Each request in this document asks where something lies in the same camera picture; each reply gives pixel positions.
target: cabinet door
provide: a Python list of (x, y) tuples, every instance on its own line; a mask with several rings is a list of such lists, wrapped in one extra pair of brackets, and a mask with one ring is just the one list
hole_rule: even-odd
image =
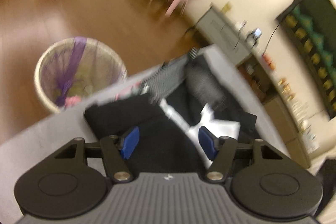
[(250, 55), (244, 41), (239, 40), (236, 31), (215, 11), (210, 9), (198, 22), (197, 28), (210, 43), (217, 44), (234, 65), (238, 65)]

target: wooden floor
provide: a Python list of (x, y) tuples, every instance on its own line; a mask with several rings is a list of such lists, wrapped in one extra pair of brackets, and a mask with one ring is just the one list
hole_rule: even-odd
[(35, 65), (55, 41), (92, 37), (113, 48), (129, 74), (185, 53), (196, 42), (163, 1), (0, 0), (0, 144), (48, 113), (33, 85)]

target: white table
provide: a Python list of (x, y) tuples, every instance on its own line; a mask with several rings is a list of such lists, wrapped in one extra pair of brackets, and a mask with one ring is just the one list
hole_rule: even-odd
[[(249, 85), (216, 45), (203, 49), (206, 60), (219, 82), (236, 97), (241, 106), (257, 116), (256, 128), (261, 137), (284, 154), (288, 151), (266, 114), (262, 104)], [(0, 146), (0, 221), (13, 224), (22, 216), (13, 189), (18, 178), (46, 156), (75, 137), (86, 142), (96, 138), (83, 118), (85, 108), (94, 102), (103, 103), (125, 87), (149, 76), (158, 67), (129, 77), (125, 82), (112, 85), (60, 114), (55, 114), (27, 128)], [(101, 161), (92, 161), (91, 167), (101, 170)]]

